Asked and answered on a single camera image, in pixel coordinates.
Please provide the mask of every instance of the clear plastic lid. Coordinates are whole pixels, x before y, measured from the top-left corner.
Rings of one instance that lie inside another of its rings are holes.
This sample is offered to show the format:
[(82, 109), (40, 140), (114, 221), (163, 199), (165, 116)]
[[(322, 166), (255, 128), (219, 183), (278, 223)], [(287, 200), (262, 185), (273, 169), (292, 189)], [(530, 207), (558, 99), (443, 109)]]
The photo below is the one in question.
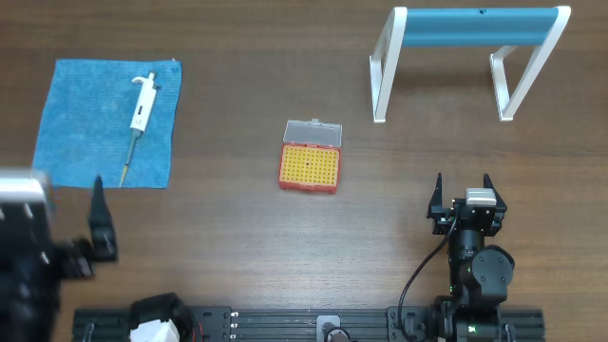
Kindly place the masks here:
[(342, 145), (342, 125), (322, 123), (318, 119), (312, 119), (309, 122), (289, 120), (285, 127), (283, 141), (340, 147)]

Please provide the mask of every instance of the white frame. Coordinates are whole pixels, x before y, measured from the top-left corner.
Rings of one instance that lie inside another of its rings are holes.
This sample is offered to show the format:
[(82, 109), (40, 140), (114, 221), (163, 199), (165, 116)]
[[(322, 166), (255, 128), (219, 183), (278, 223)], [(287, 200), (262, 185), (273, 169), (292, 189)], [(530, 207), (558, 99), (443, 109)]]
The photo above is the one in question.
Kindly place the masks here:
[[(516, 47), (504, 46), (490, 55), (490, 69), (494, 81), (496, 105), (502, 122), (513, 121), (513, 116), (522, 103), (525, 94), (527, 94), (534, 80), (539, 75), (542, 66), (559, 41), (570, 19), (570, 7), (557, 6), (557, 9), (558, 17), (555, 23), (547, 32), (544, 42), (534, 48), (522, 78), (515, 91), (513, 91), (513, 96), (509, 97), (506, 76), (504, 75), (504, 57)], [(397, 62), (399, 61), (399, 53), (403, 45), (407, 20), (407, 8), (394, 8), (370, 56), (371, 103), (373, 121), (375, 123), (384, 123), (387, 120), (390, 91), (397, 69)], [(382, 68), (383, 59), (385, 61), (384, 70)]]

